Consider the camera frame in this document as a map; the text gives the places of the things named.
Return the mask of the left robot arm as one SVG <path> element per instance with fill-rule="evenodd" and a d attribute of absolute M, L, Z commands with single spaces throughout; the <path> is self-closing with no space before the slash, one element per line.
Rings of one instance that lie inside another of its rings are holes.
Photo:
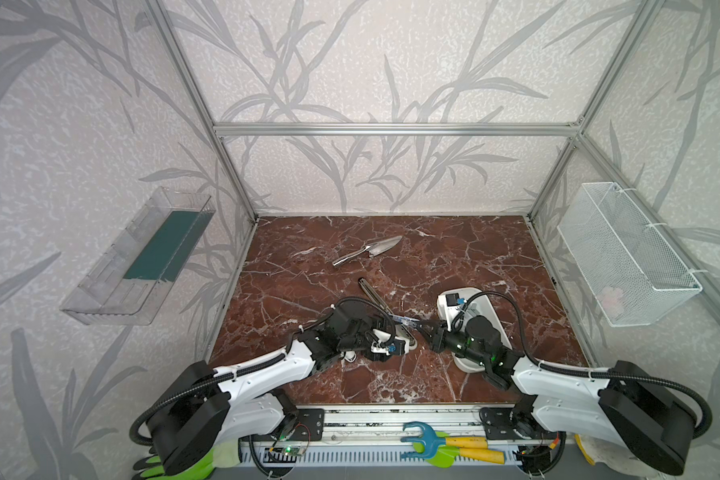
<path fill-rule="evenodd" d="M 409 350 L 409 339 L 390 314 L 363 298 L 347 297 L 272 352 L 216 368 L 197 361 L 132 423 L 130 440 L 150 452 L 135 463 L 134 476 L 205 479 L 221 448 L 295 428 L 298 410 L 284 385 L 352 356 L 386 362 Z"/>

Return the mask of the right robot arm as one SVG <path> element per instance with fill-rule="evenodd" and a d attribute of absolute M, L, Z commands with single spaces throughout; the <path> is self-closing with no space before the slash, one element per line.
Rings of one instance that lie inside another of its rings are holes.
<path fill-rule="evenodd" d="M 417 328 L 428 346 L 466 360 L 499 390 L 517 390 L 512 425 L 523 434 L 582 434 L 679 476 L 692 441 L 712 426 L 712 410 L 700 394 L 632 362 L 584 368 L 536 358 L 528 350 L 522 312 L 508 294 L 450 290 L 439 295 L 437 307 L 440 319 Z"/>

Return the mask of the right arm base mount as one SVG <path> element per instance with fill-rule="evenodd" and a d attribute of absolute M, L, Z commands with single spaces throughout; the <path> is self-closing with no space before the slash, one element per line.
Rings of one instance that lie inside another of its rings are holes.
<path fill-rule="evenodd" d="M 543 430 L 527 413 L 518 408 L 482 407 L 480 424 L 488 440 L 540 440 Z"/>

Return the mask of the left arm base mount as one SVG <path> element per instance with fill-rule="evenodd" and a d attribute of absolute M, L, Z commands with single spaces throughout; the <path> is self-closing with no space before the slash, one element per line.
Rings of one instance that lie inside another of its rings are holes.
<path fill-rule="evenodd" d="M 278 441 L 319 441 L 322 439 L 324 427 L 324 409 L 298 409 L 288 412 L 269 436 Z"/>

